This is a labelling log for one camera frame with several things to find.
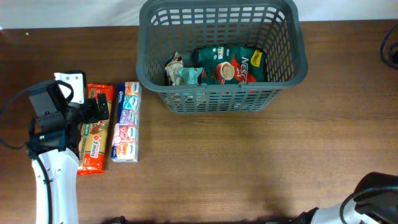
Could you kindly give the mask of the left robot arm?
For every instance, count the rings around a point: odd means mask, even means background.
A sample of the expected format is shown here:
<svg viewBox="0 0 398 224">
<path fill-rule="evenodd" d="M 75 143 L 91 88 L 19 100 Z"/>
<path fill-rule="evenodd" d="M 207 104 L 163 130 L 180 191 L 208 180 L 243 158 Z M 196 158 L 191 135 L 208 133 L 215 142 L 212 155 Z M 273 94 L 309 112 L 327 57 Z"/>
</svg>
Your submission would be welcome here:
<svg viewBox="0 0 398 224">
<path fill-rule="evenodd" d="M 80 124 L 98 121 L 98 105 L 83 80 L 49 80 L 29 92 L 36 117 L 27 151 L 36 183 L 36 223 L 78 223 L 76 178 Z"/>
</svg>

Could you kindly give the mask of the brown white snack bag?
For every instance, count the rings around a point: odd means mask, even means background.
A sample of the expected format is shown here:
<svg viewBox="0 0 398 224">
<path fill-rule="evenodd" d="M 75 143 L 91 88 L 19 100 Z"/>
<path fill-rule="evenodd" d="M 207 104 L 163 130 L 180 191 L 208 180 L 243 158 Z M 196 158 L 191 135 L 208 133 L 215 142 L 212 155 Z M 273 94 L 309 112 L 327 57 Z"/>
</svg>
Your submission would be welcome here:
<svg viewBox="0 0 398 224">
<path fill-rule="evenodd" d="M 184 68 L 182 56 L 175 52 L 174 56 L 166 63 L 164 71 L 167 76 L 169 86 L 185 85 L 185 79 L 180 75 Z"/>
</svg>

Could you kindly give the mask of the green Nescafe coffee bag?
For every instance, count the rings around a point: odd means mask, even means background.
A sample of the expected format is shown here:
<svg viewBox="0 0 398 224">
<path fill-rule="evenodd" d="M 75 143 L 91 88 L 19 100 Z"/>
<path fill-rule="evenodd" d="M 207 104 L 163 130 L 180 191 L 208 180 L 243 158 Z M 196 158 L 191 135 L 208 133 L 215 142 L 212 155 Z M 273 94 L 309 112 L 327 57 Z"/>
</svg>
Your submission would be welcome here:
<svg viewBox="0 0 398 224">
<path fill-rule="evenodd" d="M 266 53 L 238 45 L 219 45 L 194 50 L 195 66 L 203 68 L 201 82 L 207 85 L 264 82 Z"/>
</svg>

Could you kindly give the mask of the Kleenex tissue multipack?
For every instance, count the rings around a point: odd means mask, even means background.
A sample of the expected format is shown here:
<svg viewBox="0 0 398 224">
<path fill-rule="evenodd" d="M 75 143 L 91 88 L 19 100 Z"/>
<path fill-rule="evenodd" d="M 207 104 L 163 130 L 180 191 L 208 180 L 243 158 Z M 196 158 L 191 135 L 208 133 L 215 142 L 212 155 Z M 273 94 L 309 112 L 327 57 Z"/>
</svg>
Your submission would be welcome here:
<svg viewBox="0 0 398 224">
<path fill-rule="evenodd" d="M 114 162 L 138 162 L 141 93 L 139 82 L 124 82 L 118 85 L 117 121 L 111 151 L 111 159 Z"/>
</svg>

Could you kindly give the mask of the small pale green packet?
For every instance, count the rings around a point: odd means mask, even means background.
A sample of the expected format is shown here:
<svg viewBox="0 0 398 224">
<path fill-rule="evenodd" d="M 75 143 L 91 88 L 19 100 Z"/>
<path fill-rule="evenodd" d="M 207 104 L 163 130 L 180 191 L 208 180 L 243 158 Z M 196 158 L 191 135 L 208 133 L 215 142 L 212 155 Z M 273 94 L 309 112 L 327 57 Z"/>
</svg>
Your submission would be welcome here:
<svg viewBox="0 0 398 224">
<path fill-rule="evenodd" d="M 181 85 L 197 85 L 199 84 L 199 79 L 203 73 L 203 68 L 182 68 L 178 75 L 181 78 Z"/>
</svg>

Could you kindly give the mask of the San Remo spaghetti pack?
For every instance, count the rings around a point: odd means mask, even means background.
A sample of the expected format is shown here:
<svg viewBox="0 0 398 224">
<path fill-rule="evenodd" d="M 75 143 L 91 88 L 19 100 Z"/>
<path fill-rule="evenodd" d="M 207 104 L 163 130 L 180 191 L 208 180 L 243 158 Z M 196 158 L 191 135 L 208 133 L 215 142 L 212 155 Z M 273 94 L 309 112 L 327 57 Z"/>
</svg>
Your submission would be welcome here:
<svg viewBox="0 0 398 224">
<path fill-rule="evenodd" d="M 114 89 L 111 85 L 88 84 L 88 97 L 98 100 L 98 95 L 104 94 L 106 106 L 111 114 Z M 79 165 L 77 174 L 100 174 L 104 171 L 106 141 L 109 131 L 110 117 L 97 123 L 84 123 L 81 126 L 81 141 L 79 144 Z"/>
</svg>

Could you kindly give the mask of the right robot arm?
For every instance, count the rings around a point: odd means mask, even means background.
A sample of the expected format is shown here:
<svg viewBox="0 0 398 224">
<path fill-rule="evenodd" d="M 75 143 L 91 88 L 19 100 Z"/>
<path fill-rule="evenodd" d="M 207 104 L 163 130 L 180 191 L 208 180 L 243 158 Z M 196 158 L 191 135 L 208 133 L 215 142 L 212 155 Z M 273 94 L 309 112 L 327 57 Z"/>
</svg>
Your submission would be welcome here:
<svg viewBox="0 0 398 224">
<path fill-rule="evenodd" d="M 142 114 L 99 223 L 397 220 L 397 93 L 284 93 L 263 112 Z"/>
</svg>

